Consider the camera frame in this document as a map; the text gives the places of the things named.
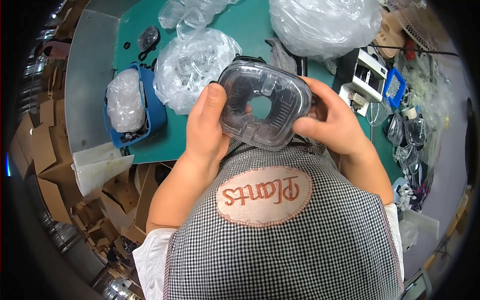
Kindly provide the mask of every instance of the green workbench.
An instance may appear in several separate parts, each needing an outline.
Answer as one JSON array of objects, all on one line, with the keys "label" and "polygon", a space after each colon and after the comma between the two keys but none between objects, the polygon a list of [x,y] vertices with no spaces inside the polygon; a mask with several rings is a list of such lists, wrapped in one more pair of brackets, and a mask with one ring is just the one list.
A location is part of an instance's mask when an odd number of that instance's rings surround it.
[{"label": "green workbench", "polygon": [[[138,61],[138,36],[151,25],[156,25],[160,30],[160,42],[155,51],[148,54],[143,61],[150,65],[157,58],[159,51],[168,42],[176,37],[177,32],[173,29],[163,29],[158,22],[158,13],[165,1],[141,0],[127,11],[120,20],[113,65],[118,70],[127,68],[133,61]],[[220,14],[217,14],[209,27],[219,29],[228,36],[234,38],[240,45],[243,55],[263,57],[267,62],[270,58],[271,47],[265,43],[265,39],[275,36],[270,25],[270,13],[268,1],[242,0],[239,3],[228,5]],[[123,48],[125,42],[132,45],[128,50]],[[308,63],[308,76],[318,79],[332,86],[334,76],[322,65],[315,61]],[[261,103],[251,103],[254,113],[261,110],[268,111],[268,107]],[[152,133],[146,139],[129,147],[131,154],[135,154],[134,163],[149,163],[178,159],[185,150],[185,128],[187,116],[176,115],[167,107],[167,126]],[[359,116],[363,131],[370,138],[370,126],[364,117]],[[386,140],[380,127],[374,128],[373,143],[379,152],[380,159],[384,164],[390,181],[393,182],[403,176],[398,165],[392,158],[392,145]]]}]

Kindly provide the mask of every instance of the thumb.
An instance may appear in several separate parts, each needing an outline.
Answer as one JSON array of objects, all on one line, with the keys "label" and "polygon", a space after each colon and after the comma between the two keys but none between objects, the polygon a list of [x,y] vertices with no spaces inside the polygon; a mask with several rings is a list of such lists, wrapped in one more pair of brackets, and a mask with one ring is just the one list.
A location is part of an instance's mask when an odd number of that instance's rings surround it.
[{"label": "thumb", "polygon": [[205,122],[217,123],[226,101],[225,89],[219,84],[209,84],[201,118]]},{"label": "thumb", "polygon": [[330,124],[309,117],[301,117],[293,123],[296,134],[326,143],[332,134]]}]

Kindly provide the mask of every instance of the person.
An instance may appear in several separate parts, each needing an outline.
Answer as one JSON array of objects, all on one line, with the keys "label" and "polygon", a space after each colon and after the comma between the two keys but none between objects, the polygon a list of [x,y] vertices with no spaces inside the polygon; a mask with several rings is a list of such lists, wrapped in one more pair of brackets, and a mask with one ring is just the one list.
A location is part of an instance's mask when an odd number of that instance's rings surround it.
[{"label": "person", "polygon": [[388,175],[348,105],[302,79],[321,101],[276,152],[223,134],[226,92],[218,84],[202,91],[185,152],[158,187],[147,237],[133,251],[147,300],[385,300],[403,292]]},{"label": "person", "polygon": [[52,38],[45,43],[40,42],[35,48],[34,56],[39,57],[43,54],[51,59],[66,60],[70,53],[71,44],[71,38],[65,38],[63,40]]}]

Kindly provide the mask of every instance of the gray cloth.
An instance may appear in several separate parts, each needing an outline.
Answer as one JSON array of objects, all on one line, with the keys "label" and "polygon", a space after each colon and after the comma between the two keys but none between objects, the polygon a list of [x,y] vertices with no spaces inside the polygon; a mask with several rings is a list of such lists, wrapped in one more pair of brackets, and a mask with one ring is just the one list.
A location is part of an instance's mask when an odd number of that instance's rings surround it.
[{"label": "gray cloth", "polygon": [[[343,177],[325,146],[296,136],[271,152],[232,140],[230,152],[171,237],[163,299],[398,298],[404,287],[381,199]],[[261,176],[273,169],[287,171]],[[300,209],[258,226],[252,216],[262,205],[272,216]]]},{"label": "gray cloth", "polygon": [[280,39],[278,37],[267,38],[265,42],[272,46],[272,50],[270,51],[270,65],[297,75],[297,63],[283,49]]}]

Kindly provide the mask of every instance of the blue plastic basket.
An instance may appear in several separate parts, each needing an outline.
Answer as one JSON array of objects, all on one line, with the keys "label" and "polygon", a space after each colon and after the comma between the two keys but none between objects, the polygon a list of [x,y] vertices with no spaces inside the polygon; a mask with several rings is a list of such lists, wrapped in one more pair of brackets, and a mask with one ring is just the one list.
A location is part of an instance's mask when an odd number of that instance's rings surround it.
[{"label": "blue plastic basket", "polygon": [[[398,81],[400,82],[400,86],[398,88],[397,93],[395,94],[395,97],[392,98],[390,96],[387,96],[386,92],[388,90],[388,87],[390,86],[393,76],[395,76],[398,79]],[[384,97],[388,99],[391,106],[398,108],[398,106],[400,105],[400,102],[402,101],[403,93],[405,92],[406,87],[407,87],[407,83],[403,79],[402,74],[400,74],[400,72],[396,68],[388,70],[387,79],[385,81],[385,86],[384,86]]]},{"label": "blue plastic basket", "polygon": [[146,115],[146,125],[148,126],[147,133],[134,139],[129,142],[122,142],[121,137],[123,136],[122,132],[117,132],[112,128],[110,118],[107,114],[107,91],[105,91],[105,106],[103,108],[103,117],[105,120],[105,126],[108,133],[112,139],[112,143],[116,148],[122,148],[129,146],[133,143],[139,142],[146,138],[151,132],[159,129],[162,125],[167,122],[167,112],[165,111],[165,106],[160,100],[158,100],[155,95],[155,90],[153,89],[153,79],[155,77],[153,71],[140,67],[138,63],[132,63],[127,69],[136,69],[139,74],[138,86],[140,89],[140,98],[142,99],[142,104],[145,108]]}]

